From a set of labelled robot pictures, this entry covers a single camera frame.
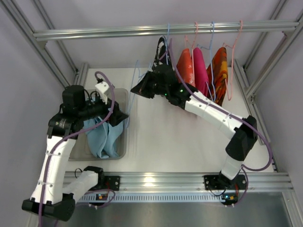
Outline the light blue wire hanger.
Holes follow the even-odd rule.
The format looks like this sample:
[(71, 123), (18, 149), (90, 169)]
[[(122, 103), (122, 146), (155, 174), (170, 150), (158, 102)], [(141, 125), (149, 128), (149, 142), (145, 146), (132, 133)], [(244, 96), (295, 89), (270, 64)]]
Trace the light blue wire hanger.
[(126, 123), (125, 123), (126, 129), (128, 129), (128, 127), (130, 125), (131, 110), (132, 110), (132, 107), (133, 107), (133, 104), (134, 104), (134, 98), (136, 96), (136, 94), (131, 92), (131, 89), (135, 85), (137, 85), (143, 79), (145, 74), (151, 69), (152, 69), (152, 63), (150, 62), (147, 70), (144, 73), (141, 73), (139, 60), (137, 60), (136, 63), (135, 63), (134, 72), (133, 72), (132, 81), (131, 81), (131, 86), (130, 86), (130, 89), (129, 89), (129, 96), (128, 96), (127, 114), (129, 115), (129, 117), (127, 118)]

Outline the black white patterned garment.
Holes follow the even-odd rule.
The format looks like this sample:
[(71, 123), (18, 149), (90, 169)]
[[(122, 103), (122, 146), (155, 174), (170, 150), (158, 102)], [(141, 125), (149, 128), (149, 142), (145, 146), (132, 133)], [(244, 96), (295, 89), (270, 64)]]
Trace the black white patterned garment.
[(169, 43), (165, 36), (161, 36), (158, 40), (156, 47), (156, 53), (151, 64), (151, 67), (147, 70), (150, 72), (166, 72), (172, 75), (176, 75), (174, 66), (172, 65), (171, 56), (168, 51)]

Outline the light blue trousers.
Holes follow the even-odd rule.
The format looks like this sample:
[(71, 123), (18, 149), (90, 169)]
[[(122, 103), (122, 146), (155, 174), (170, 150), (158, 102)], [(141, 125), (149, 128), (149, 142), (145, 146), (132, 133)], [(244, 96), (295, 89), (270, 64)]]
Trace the light blue trousers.
[(100, 159), (119, 157), (117, 152), (117, 139), (123, 130), (123, 122), (120, 122), (117, 126), (112, 126), (105, 122), (85, 132), (92, 155)]

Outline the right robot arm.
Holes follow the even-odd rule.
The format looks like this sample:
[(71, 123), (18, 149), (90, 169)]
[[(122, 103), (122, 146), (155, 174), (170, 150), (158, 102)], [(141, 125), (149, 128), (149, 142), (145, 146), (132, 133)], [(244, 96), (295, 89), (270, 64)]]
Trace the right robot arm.
[(234, 183), (258, 138), (254, 117), (241, 118), (227, 112), (194, 86), (178, 81), (176, 73), (168, 65), (159, 65), (153, 71), (148, 71), (131, 88), (131, 92), (149, 99), (156, 95), (164, 96), (170, 104), (203, 118), (229, 138), (225, 148), (227, 158), (218, 174), (218, 183), (224, 188)]

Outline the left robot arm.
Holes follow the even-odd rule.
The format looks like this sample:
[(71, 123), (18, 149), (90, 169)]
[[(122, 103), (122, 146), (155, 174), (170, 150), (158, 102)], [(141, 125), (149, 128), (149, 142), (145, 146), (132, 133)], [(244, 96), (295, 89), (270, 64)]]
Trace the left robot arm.
[(107, 188), (103, 169), (84, 168), (80, 176), (64, 186), (64, 173), (70, 154), (80, 134), (85, 134), (88, 147), (96, 158), (119, 158), (117, 139), (124, 129), (123, 113), (115, 100), (114, 87), (106, 82), (88, 92), (72, 85), (62, 93), (59, 112), (48, 123), (47, 149), (36, 188), (22, 209), (39, 217), (68, 221), (76, 203), (89, 191)]

